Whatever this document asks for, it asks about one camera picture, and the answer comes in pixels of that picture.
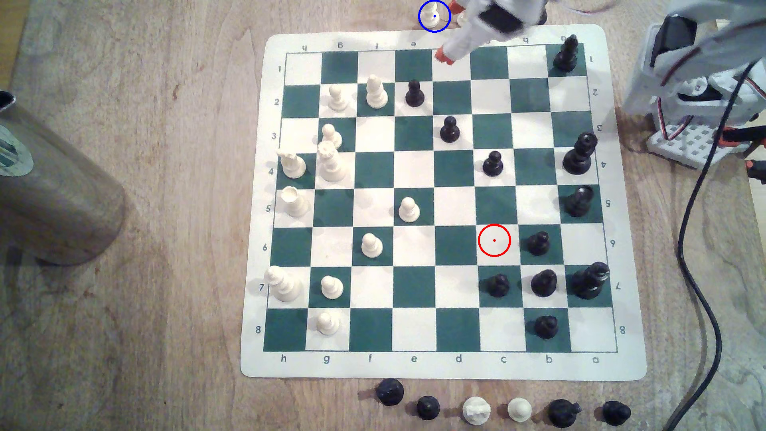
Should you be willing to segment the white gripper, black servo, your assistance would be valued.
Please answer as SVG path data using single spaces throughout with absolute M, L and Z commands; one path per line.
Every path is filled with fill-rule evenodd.
M 478 47 L 496 39 L 513 38 L 526 28 L 544 24 L 548 1 L 471 1 L 470 16 L 477 20 L 466 23 L 436 50 L 435 58 L 455 63 Z

